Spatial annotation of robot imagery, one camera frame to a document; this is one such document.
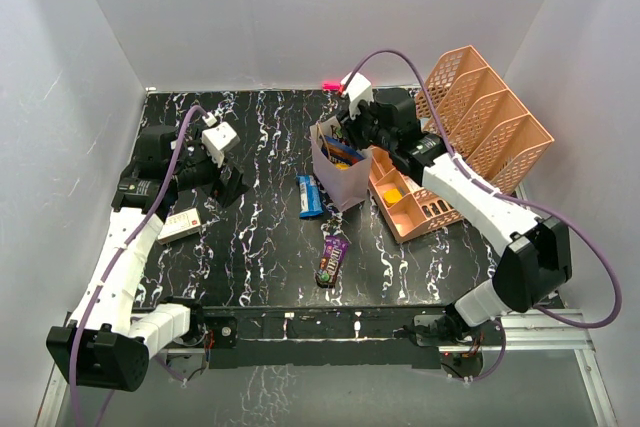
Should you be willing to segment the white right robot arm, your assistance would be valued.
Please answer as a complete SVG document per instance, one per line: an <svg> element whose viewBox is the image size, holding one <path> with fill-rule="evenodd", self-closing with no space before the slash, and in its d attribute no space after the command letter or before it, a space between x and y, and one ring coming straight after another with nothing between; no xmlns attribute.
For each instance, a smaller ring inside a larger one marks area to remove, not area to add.
<svg viewBox="0 0 640 427"><path fill-rule="evenodd" d="M386 151L401 174L458 211L499 256L493 276L447 306L434 330L469 343L485 322L527 312L571 278L567 225L502 199L499 189L449 153L441 136L423 131L414 99L405 90L345 88L342 95L349 105L337 120L348 142Z"/></svg>

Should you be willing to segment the blue oreo snack pack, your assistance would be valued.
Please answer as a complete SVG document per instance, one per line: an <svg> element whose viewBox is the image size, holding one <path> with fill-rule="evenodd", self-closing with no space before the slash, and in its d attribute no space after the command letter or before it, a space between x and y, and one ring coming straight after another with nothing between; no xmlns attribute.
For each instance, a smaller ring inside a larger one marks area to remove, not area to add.
<svg viewBox="0 0 640 427"><path fill-rule="evenodd" d="M305 219L322 215L324 209L315 177L313 175L298 175L296 181L300 193L299 217Z"/></svg>

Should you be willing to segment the purple m&m's bag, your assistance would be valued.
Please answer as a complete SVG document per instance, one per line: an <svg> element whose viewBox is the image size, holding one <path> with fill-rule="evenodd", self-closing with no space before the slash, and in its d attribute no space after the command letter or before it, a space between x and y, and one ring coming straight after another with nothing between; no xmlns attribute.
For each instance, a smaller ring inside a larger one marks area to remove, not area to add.
<svg viewBox="0 0 640 427"><path fill-rule="evenodd" d="M321 288L333 288L349 248L349 242L339 236L327 236L319 267L315 271L316 284Z"/></svg>
<svg viewBox="0 0 640 427"><path fill-rule="evenodd" d="M345 136L345 134L342 131L342 127L339 125L331 125L330 126L331 129L331 137L333 139L335 139L336 141L348 145L349 144L349 140L348 138Z"/></svg>

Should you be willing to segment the lilac paper bag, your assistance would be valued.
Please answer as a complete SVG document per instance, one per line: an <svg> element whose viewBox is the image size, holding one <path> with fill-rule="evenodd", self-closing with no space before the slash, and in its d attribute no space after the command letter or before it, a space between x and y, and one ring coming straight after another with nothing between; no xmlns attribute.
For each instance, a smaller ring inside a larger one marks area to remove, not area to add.
<svg viewBox="0 0 640 427"><path fill-rule="evenodd" d="M366 199L373 158L370 150L358 151L364 156L362 161L347 170L337 169L321 152L321 139L331 137L331 125L339 125L336 117L316 122L309 128L313 173L334 206L345 211Z"/></svg>

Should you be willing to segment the blue burts chips bag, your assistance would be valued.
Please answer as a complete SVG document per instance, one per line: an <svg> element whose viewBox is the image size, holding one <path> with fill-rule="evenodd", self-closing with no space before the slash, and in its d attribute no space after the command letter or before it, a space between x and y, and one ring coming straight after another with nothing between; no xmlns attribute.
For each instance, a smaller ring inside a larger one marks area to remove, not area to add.
<svg viewBox="0 0 640 427"><path fill-rule="evenodd" d="M334 163L342 163L348 166L354 165L364 159L357 150L333 137L321 139L321 152Z"/></svg>

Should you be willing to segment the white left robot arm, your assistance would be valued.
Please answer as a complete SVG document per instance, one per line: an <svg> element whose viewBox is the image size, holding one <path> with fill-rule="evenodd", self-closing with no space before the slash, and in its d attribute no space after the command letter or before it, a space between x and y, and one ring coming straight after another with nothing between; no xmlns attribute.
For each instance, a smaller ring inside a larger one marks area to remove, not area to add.
<svg viewBox="0 0 640 427"><path fill-rule="evenodd" d="M170 297L133 319L148 256L179 193L207 187L220 206L247 192L226 153L239 137L222 122L182 141L171 126L142 130L111 203L109 228L91 281L63 326L50 329L46 347L68 383L133 392L150 360L167 345L200 343L207 323L201 305Z"/></svg>

